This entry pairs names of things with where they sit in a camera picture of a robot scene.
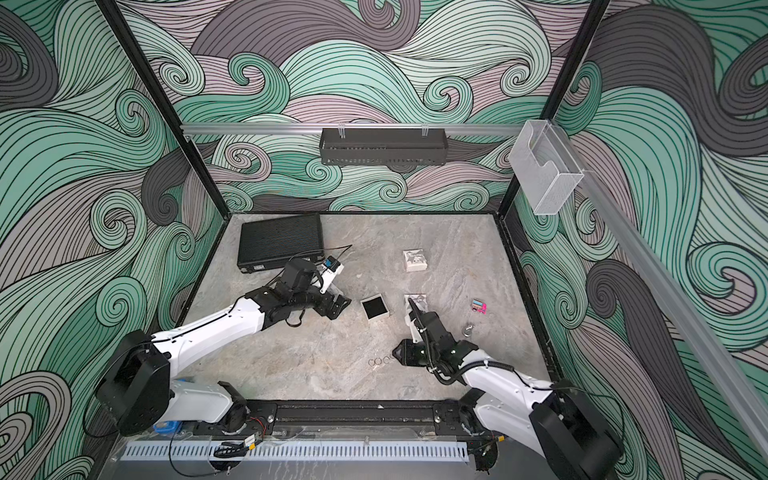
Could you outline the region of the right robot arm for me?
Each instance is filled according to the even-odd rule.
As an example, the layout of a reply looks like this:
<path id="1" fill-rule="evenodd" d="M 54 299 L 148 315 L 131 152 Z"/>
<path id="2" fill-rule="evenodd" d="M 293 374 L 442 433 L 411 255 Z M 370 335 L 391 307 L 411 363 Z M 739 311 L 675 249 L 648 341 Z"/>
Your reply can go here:
<path id="1" fill-rule="evenodd" d="M 624 454 L 622 426 L 612 427 L 595 394 L 569 381 L 551 382 L 493 359 L 456 339 L 434 311 L 406 300 L 411 336 L 393 350 L 404 366 L 425 368 L 440 384 L 468 387 L 460 404 L 464 429 L 488 450 L 514 440 L 542 456 L 560 479 L 614 479 Z"/>

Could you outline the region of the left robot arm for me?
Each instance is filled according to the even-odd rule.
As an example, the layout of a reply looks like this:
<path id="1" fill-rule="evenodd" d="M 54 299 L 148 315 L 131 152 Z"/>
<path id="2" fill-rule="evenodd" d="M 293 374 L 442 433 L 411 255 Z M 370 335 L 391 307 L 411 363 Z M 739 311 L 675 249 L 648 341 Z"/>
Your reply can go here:
<path id="1" fill-rule="evenodd" d="M 246 336 L 287 320 L 294 312 L 315 311 L 337 319 L 350 299 L 333 285 L 344 270 L 330 256 L 321 265 L 293 258 L 271 282 L 231 306 L 171 330 L 135 330 L 116 347 L 95 396 L 119 435 L 143 433 L 158 423 L 198 422 L 227 435 L 242 432 L 250 416 L 247 401 L 227 382 L 182 381 L 193 363 Z"/>

